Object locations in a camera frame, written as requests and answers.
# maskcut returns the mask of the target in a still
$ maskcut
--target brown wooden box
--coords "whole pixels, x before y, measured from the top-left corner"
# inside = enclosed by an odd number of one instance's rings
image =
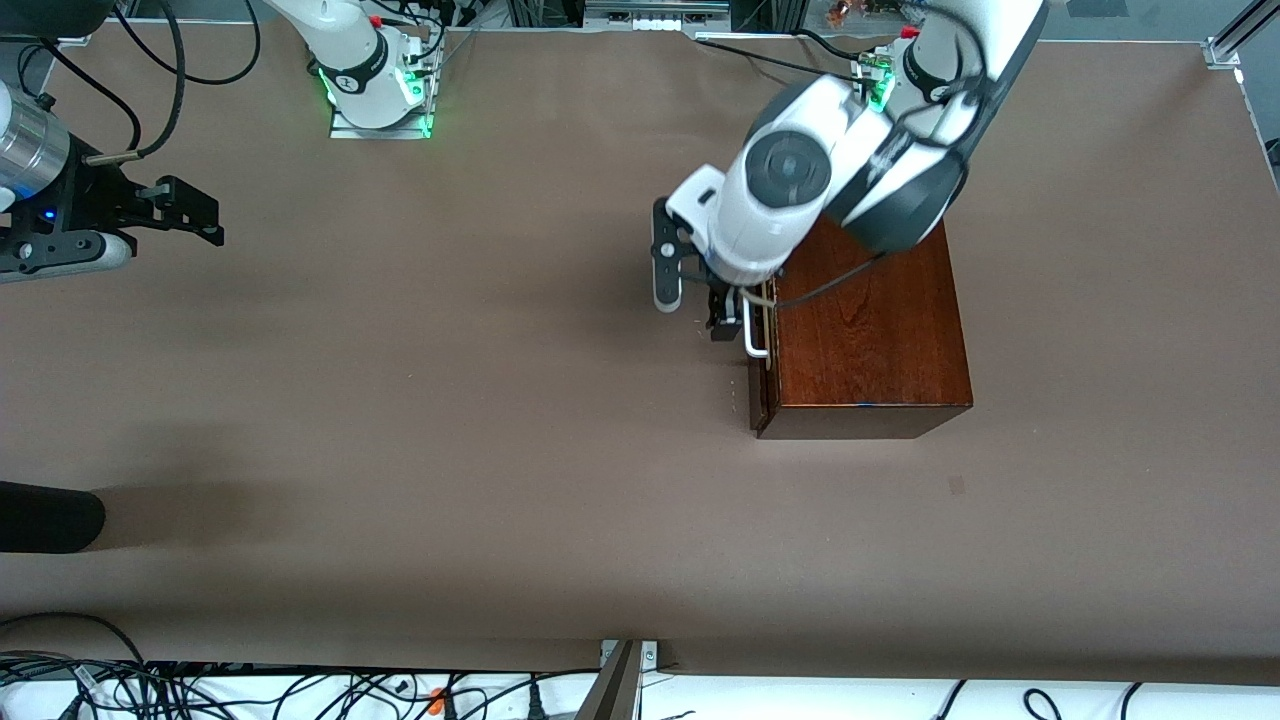
[[[773,292],[797,297],[869,254],[823,218]],[[769,439],[915,438],[973,406],[946,231],[803,305],[763,316],[751,420]]]

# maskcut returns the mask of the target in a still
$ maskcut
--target metal bracket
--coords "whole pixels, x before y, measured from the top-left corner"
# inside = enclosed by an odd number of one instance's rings
[[[1225,58],[1217,56],[1217,45],[1215,45],[1216,38],[1210,37],[1204,42],[1201,42],[1201,50],[1204,53],[1204,65],[1211,70],[1234,70],[1240,67],[1239,53],[1230,53]]]
[[[605,641],[600,643],[604,669],[591,683],[582,707],[573,720],[635,720],[640,675],[652,664],[658,666],[658,643],[643,641]]]
[[[613,655],[613,648],[618,646],[621,641],[602,641],[600,642],[600,667],[604,667],[609,656]],[[640,641],[640,671],[653,673],[658,669],[658,641]]]
[[[1280,0],[1251,0],[1221,32],[1204,41],[1204,63],[1213,70],[1238,68],[1240,58],[1236,53],[1276,15],[1280,15]]]

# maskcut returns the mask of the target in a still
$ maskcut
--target black cable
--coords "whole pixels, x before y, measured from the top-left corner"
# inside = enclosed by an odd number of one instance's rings
[[[384,698],[380,698],[380,697],[376,697],[376,696],[371,694],[375,689],[384,689],[384,688],[381,688],[380,684],[384,683],[384,682],[387,682],[388,678],[390,678],[389,674],[388,675],[376,676],[376,678],[374,675],[366,675],[366,676],[364,676],[364,679],[369,684],[369,687],[361,688],[358,692],[349,692],[347,694],[346,700],[343,700],[342,708],[338,712],[337,720],[347,720],[351,716],[352,708],[356,707],[356,703],[360,702],[361,700],[366,698],[366,697],[370,698],[370,700],[375,700],[378,702],[381,702],[381,703],[385,703],[385,705],[390,706],[392,711],[396,712],[396,716],[399,717],[401,712],[399,712],[399,708],[396,707],[396,703],[393,703],[393,702],[390,702],[388,700],[384,700]]]
[[[951,685],[951,692],[947,693],[947,701],[942,705],[942,710],[933,716],[933,720],[947,720],[947,715],[951,714],[951,706],[956,702],[956,696],[960,694],[960,688],[964,687],[969,680],[960,680]]]
[[[110,620],[104,620],[97,615],[88,615],[86,612],[64,612],[64,611],[32,612],[31,615],[19,615],[17,618],[9,618],[8,620],[0,620],[0,629],[8,628],[10,625],[20,625],[22,623],[29,623],[31,620],[83,620],[86,623],[93,623],[95,625],[106,628],[113,635],[115,635],[116,639],[119,639],[124,644],[124,647],[128,648],[129,655],[132,655],[133,660],[138,662],[140,669],[142,667],[142,665],[146,664],[146,661],[142,660],[142,653],[138,651],[138,646],[133,644],[133,641],[129,638],[129,635],[124,634],[124,630],[118,628]]]
[[[699,45],[705,47],[713,47],[716,50],[723,50],[726,53],[732,53],[735,55],[741,55],[744,58],[751,58],[753,60],[762,60],[765,63],[772,63],[783,68],[791,68],[792,70],[801,70],[805,73],[813,73],[815,76],[832,76],[842,81],[851,82],[854,85],[869,85],[870,81],[867,78],[855,78],[854,76],[842,76],[840,73],[828,73],[827,70],[820,70],[818,68],[810,68],[809,65],[800,65],[796,63],[788,63],[786,60],[780,60],[777,58],[769,58],[768,55],[760,55],[759,53],[751,53],[750,50],[741,50],[739,47],[730,47],[728,45],[721,45],[719,42],[712,42],[710,40],[696,40]]]
[[[540,680],[550,680],[552,678],[563,678],[564,675],[599,674],[599,671],[600,671],[599,669],[589,667],[589,669],[585,669],[585,670],[559,670],[557,673],[543,673],[541,675],[538,676],[538,679],[530,679],[530,680],[525,680],[522,683],[516,683],[515,685],[511,685],[509,688],[507,688],[507,689],[504,689],[502,692],[494,693],[488,700],[485,700],[483,703],[480,703],[479,707],[472,707],[470,711],[467,711],[466,715],[458,717],[458,720],[467,720],[467,717],[471,717],[472,715],[475,715],[476,712],[480,712],[481,710],[484,710],[484,712],[488,715],[488,712],[489,712],[489,705],[490,703],[497,702],[499,698],[503,698],[503,697],[506,697],[506,696],[508,696],[508,694],[511,694],[511,693],[513,693],[513,692],[516,692],[518,689],[526,688],[526,687],[529,687],[532,683],[536,683],[536,682],[540,682]]]
[[[1046,717],[1037,712],[1036,708],[1032,707],[1033,697],[1038,697],[1048,703],[1048,708],[1053,712],[1053,717]],[[1039,688],[1032,688],[1023,693],[1023,707],[1027,710],[1027,714],[1036,720],[1062,720],[1062,714],[1057,711],[1057,703],[1053,702],[1053,698],[1048,697],[1047,692]]]
[[[333,702],[330,702],[329,705],[324,706],[324,710],[321,710],[316,715],[316,720],[323,720],[324,716],[325,716],[325,714],[328,714],[330,710],[333,710],[335,706],[338,706],[338,717],[342,717],[343,716],[343,708],[347,706],[348,702],[351,702],[351,698],[355,696],[355,693],[357,691],[362,689],[364,685],[370,685],[370,688],[367,691],[365,691],[365,693],[369,693],[369,692],[372,691],[372,687],[374,687],[372,675],[356,675],[356,676],[360,679],[360,682],[352,683],[351,687],[348,687],[346,691],[342,692],[342,694],[339,694],[338,697],[333,698]]]
[[[809,28],[804,28],[803,27],[800,29],[794,29],[794,31],[791,31],[791,35],[795,36],[795,37],[808,37],[808,38],[815,41],[818,45],[822,45],[823,50],[826,50],[827,53],[831,53],[832,55],[835,55],[835,56],[837,56],[837,58],[840,58],[842,60],[856,60],[858,59],[858,53],[845,53],[844,50],[841,50],[841,49],[836,47],[835,45],[827,42],[826,37],[818,35],[817,32],[814,32],[814,31],[812,31]]]
[[[52,44],[49,44],[47,41],[44,41],[44,42],[47,44],[46,47],[50,47],[50,53],[52,53],[54,56],[56,58],[59,55],[58,49],[56,47],[51,47]],[[142,652],[138,650],[138,646],[133,643],[133,641],[129,638],[129,635],[127,635],[124,633],[124,630],[122,630],[119,626],[116,626],[110,620],[105,620],[102,618],[99,618],[97,615],[88,615],[88,614],[84,614],[84,612],[67,612],[67,611],[32,612],[29,615],[19,615],[17,618],[10,618],[8,620],[0,621],[0,629],[8,628],[8,626],[12,626],[12,625],[17,625],[17,624],[22,624],[22,623],[28,623],[31,620],[52,620],[52,619],[82,620],[82,621],[86,621],[86,623],[92,623],[95,625],[106,628],[106,630],[109,630],[113,635],[115,635],[116,639],[119,639],[124,644],[124,647],[128,648],[129,655],[132,655],[133,660],[138,664],[138,670],[143,671],[143,669],[146,667],[146,660],[142,659]],[[142,685],[142,702],[143,703],[147,702],[147,688],[148,688],[148,684],[145,683]],[[161,688],[160,688],[159,684],[156,684],[155,689],[159,693]],[[87,698],[87,700],[88,700],[90,703],[92,703],[92,698]]]
[[[1140,687],[1142,683],[1134,683],[1124,692],[1124,700],[1120,701],[1120,720],[1129,720],[1129,701],[1133,700],[1133,693],[1138,692]]]
[[[974,28],[973,23],[970,23],[968,18],[965,18],[964,15],[961,15],[960,13],[956,13],[954,10],[948,10],[946,8],[940,8],[940,6],[936,6],[933,4],[928,4],[928,3],[922,3],[919,0],[901,0],[899,4],[900,5],[905,5],[905,6],[910,6],[910,8],[916,8],[916,9],[922,10],[922,12],[924,12],[925,14],[933,13],[933,14],[942,15],[943,18],[947,18],[948,20],[951,20],[951,22],[956,23],[957,26],[960,26],[960,29],[963,29],[965,32],[965,35],[969,36],[969,40],[974,45],[974,50],[975,50],[975,53],[978,55],[978,72],[973,73],[973,74],[969,74],[969,76],[957,76],[957,77],[952,78],[951,82],[947,83],[947,85],[950,87],[948,94],[957,94],[957,92],[961,92],[961,91],[970,91],[970,94],[977,99],[975,104],[978,105],[978,110],[974,114],[975,119],[969,123],[969,127],[965,128],[965,131],[963,133],[960,133],[960,137],[955,138],[951,142],[938,142],[936,140],[931,140],[929,137],[920,137],[920,136],[918,136],[914,132],[911,133],[913,136],[915,136],[915,141],[920,142],[923,145],[927,145],[927,146],[931,146],[931,147],[938,147],[938,149],[950,149],[950,147],[954,147],[954,146],[964,142],[969,137],[969,135],[972,135],[974,132],[974,129],[977,129],[977,126],[978,126],[977,118],[982,115],[982,110],[983,110],[983,108],[987,105],[987,102],[989,100],[987,97],[986,91],[983,90],[983,86],[986,86],[988,83],[989,78],[987,78],[987,55],[986,55],[986,53],[982,51],[982,36],[978,35],[978,29]],[[975,83],[975,85],[973,87],[969,87],[970,83]],[[937,104],[924,104],[924,105],[920,105],[919,108],[913,108],[911,110],[908,110],[906,113],[902,113],[901,115],[897,115],[897,117],[890,114],[888,110],[886,109],[884,115],[890,120],[892,120],[892,123],[893,123],[893,127],[891,128],[890,135],[892,135],[893,129],[901,127],[902,123],[906,122],[908,118],[910,118],[913,115],[916,115],[919,113],[925,113],[925,111],[932,110],[932,109],[934,109],[937,106],[938,106]]]
[[[529,679],[529,715],[525,720],[547,720],[547,708],[543,707],[543,691],[538,687],[538,675],[530,674]]]
[[[189,82],[193,82],[196,85],[230,85],[243,78],[248,73],[251,73],[253,68],[257,65],[257,58],[259,55],[262,54],[262,28],[257,23],[257,13],[253,12],[253,3],[251,0],[244,0],[244,8],[248,10],[250,22],[253,23],[253,54],[250,56],[248,63],[239,72],[227,76],[224,78],[202,78],[202,77],[196,77],[193,74],[188,74],[187,79]],[[151,51],[151,49],[147,47],[147,44],[143,42],[141,37],[138,37],[138,33],[133,32],[133,26],[129,24],[129,20],[124,17],[124,13],[122,13],[119,8],[115,8],[113,13],[115,14],[115,19],[120,20],[120,26],[124,27],[124,32],[129,35],[129,37],[133,40],[133,44],[137,45],[138,49],[147,55],[147,58],[151,58],[151,61],[169,70],[173,74],[178,74],[177,68],[174,68],[169,63],[165,63],[159,55]]]
[[[138,120],[138,114],[133,111],[133,108],[129,108],[128,102],[120,100],[120,96],[108,90],[105,85],[93,79],[93,76],[82,70],[79,65],[68,60],[67,55],[63,55],[61,50],[59,50],[56,45],[54,45],[47,40],[41,40],[40,45],[45,50],[49,50],[49,54],[52,55],[59,63],[65,65],[67,69],[72,72],[72,74],[84,81],[86,85],[96,90],[102,97],[106,97],[108,100],[114,102],[116,108],[124,111],[124,114],[129,118],[129,126],[132,128],[132,135],[129,136],[129,146],[127,147],[127,150],[136,149],[138,146],[138,142],[142,142],[142,122]]]
[[[384,10],[387,10],[388,13],[392,13],[393,15],[399,15],[402,18],[408,18],[408,19],[413,20],[413,24],[417,26],[417,27],[422,27],[422,22],[421,20],[429,20],[429,22],[435,23],[435,26],[438,28],[438,31],[435,33],[435,42],[431,44],[431,47],[429,50],[424,50],[424,51],[419,53],[417,55],[411,56],[408,59],[410,63],[416,63],[416,61],[421,60],[422,58],[430,56],[433,53],[435,53],[436,50],[440,49],[440,44],[444,42],[444,22],[440,20],[439,18],[435,18],[435,17],[431,17],[431,15],[419,15],[417,13],[415,13],[415,12],[412,12],[412,10],[408,9],[408,4],[407,3],[401,3],[401,9],[396,10],[396,9],[392,9],[389,5],[384,4],[381,0],[369,0],[369,1],[372,3],[374,5],[378,5],[379,8],[381,8]]]
[[[861,265],[858,265],[852,270],[849,270],[847,273],[845,273],[845,274],[842,274],[842,275],[840,275],[840,277],[837,277],[835,279],[827,281],[826,283],[823,283],[823,284],[820,284],[820,286],[810,290],[809,292],[801,295],[800,297],[796,297],[794,300],[778,301],[777,304],[774,304],[774,309],[782,310],[783,307],[795,307],[796,305],[800,305],[803,302],[809,302],[814,297],[818,297],[819,295],[827,292],[828,290],[831,290],[831,288],[833,288],[833,287],[844,283],[845,281],[852,278],[854,275],[861,274],[863,272],[870,269],[872,265],[874,265],[876,263],[881,261],[887,255],[888,255],[888,252],[877,252],[876,255],[872,255],[870,260],[867,260]],[[959,692],[960,687],[964,685],[964,683],[965,683],[964,680],[960,680],[960,683],[956,684],[955,692]]]
[[[173,36],[173,56],[174,56],[174,86],[173,86],[173,104],[169,106],[169,119],[165,120],[164,129],[160,135],[147,145],[146,147],[137,151],[138,158],[146,158],[156,150],[164,147],[165,142],[169,142],[169,137],[173,135],[174,128],[178,127],[178,115],[182,113],[182,97],[187,90],[187,50],[182,44],[182,29],[178,27],[178,18],[173,14],[173,6],[169,5],[169,0],[156,0],[156,5],[160,6],[160,12],[164,13],[165,20],[169,23],[169,35]]]
[[[19,680],[27,682],[27,680],[35,680],[42,674],[55,673],[55,671],[72,671],[76,670],[77,667],[84,667],[84,666],[102,669],[96,674],[91,674],[93,675],[95,682],[101,682],[108,676],[111,676],[116,680],[118,685],[115,688],[115,697],[114,697],[115,705],[106,705],[95,701],[91,696],[88,696],[87,693],[88,688],[83,688],[82,685],[79,685],[79,683],[77,683],[77,685],[82,688],[79,692],[82,705],[88,705],[88,707],[93,711],[95,716],[97,715],[99,710],[109,712],[123,711],[123,712],[133,712],[140,720],[145,720],[146,717],[154,717],[157,714],[166,710],[177,711],[180,715],[183,715],[183,717],[188,716],[191,712],[204,712],[206,715],[212,715],[215,717],[219,717],[219,720],[237,720],[228,711],[229,707],[259,706],[259,705],[275,705],[276,715],[273,715],[273,717],[278,717],[278,712],[283,707],[284,701],[298,693],[312,689],[330,678],[330,675],[316,675],[316,674],[303,675],[297,680],[294,680],[291,685],[288,685],[279,697],[274,698],[218,701],[210,697],[207,693],[200,691],[198,688],[195,688],[195,683],[202,679],[205,674],[197,674],[195,678],[189,679],[179,679],[174,678],[172,673],[164,675],[150,670],[140,671],[133,666],[122,666],[115,662],[96,661],[96,660],[68,660],[51,656],[19,657],[15,659],[14,664],[6,667],[0,665],[0,670],[17,676]],[[136,679],[138,679],[140,682],[159,682],[156,680],[159,678],[164,682],[165,687],[174,693],[174,696],[172,698],[161,698],[155,703],[138,702],[137,696],[133,693],[133,689],[128,684],[129,678],[127,675],[134,675]],[[119,692],[122,688],[129,698],[128,705],[122,702],[119,697]],[[198,696],[205,702],[191,702],[191,696],[193,694]]]
[[[38,55],[44,49],[44,45],[31,44],[18,51],[18,87],[31,97],[35,97],[38,94],[32,92],[31,88],[27,87],[27,68],[31,67],[31,61],[35,60],[36,55]]]
[[[426,698],[424,698],[424,700],[430,700],[431,702],[428,702],[425,706],[422,706],[422,710],[419,711],[419,714],[413,716],[413,720],[422,720],[422,717],[428,714],[428,711],[431,710],[431,706],[436,701],[439,701],[439,700],[444,700],[444,720],[458,720],[457,706],[453,705],[453,698],[458,697],[460,694],[480,693],[480,696],[484,697],[484,701],[488,702],[489,701],[489,693],[486,693],[483,688],[463,688],[461,691],[454,691],[453,689],[453,687],[458,684],[458,680],[461,680],[465,676],[466,676],[466,673],[461,673],[461,674],[452,674],[451,673],[449,674],[449,680],[444,684],[443,693],[431,693]],[[485,710],[483,717],[488,717],[488,716],[489,716],[489,711]]]

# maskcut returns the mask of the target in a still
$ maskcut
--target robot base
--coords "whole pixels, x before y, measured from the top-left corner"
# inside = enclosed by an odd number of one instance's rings
[[[410,36],[410,53],[420,53],[422,41]],[[337,109],[329,120],[329,137],[337,140],[425,140],[431,137],[435,124],[435,99],[440,94],[440,65],[444,61],[444,42],[430,56],[406,65],[412,78],[406,78],[407,92],[420,95],[422,102],[412,108],[399,120],[383,128],[362,128],[343,117]]]

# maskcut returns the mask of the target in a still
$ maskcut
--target silver cylinder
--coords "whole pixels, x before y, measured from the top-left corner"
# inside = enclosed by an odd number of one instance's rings
[[[70,146],[58,118],[0,82],[0,187],[19,200],[49,187],[67,165]]]

